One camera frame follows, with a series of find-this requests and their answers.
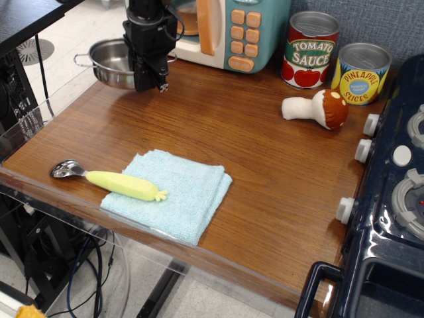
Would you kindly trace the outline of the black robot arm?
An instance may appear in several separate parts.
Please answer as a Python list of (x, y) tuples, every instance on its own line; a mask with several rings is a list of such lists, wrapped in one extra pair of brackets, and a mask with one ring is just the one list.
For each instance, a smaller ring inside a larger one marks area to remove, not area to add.
[(129, 67), (138, 92), (168, 90), (168, 54), (176, 47), (179, 16), (170, 1), (129, 1), (123, 23)]

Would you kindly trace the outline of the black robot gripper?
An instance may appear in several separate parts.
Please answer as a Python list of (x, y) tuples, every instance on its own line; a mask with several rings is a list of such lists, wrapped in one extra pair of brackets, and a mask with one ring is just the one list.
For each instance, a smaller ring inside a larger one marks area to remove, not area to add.
[(168, 90), (168, 54), (175, 48), (178, 20), (166, 13), (162, 20), (123, 23), (124, 39), (129, 47), (129, 65), (134, 72), (137, 92), (158, 88)]

